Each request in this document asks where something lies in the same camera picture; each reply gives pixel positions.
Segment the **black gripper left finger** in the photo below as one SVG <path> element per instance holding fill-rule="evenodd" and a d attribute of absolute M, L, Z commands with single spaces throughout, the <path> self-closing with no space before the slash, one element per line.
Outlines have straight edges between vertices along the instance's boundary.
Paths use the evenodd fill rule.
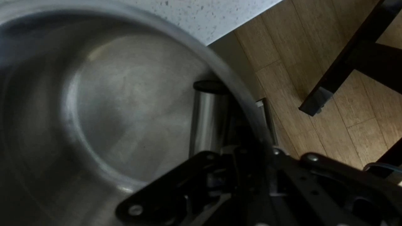
<path fill-rule="evenodd" d="M 123 199 L 125 226 L 182 226 L 215 206 L 234 186 L 230 154 L 204 150 Z"/>

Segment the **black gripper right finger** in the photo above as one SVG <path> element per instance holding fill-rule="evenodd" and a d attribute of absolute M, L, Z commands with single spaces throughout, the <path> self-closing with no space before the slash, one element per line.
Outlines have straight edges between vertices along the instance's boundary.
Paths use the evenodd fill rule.
<path fill-rule="evenodd" d="M 402 226 L 402 188 L 318 153 L 274 149 L 277 226 Z"/>

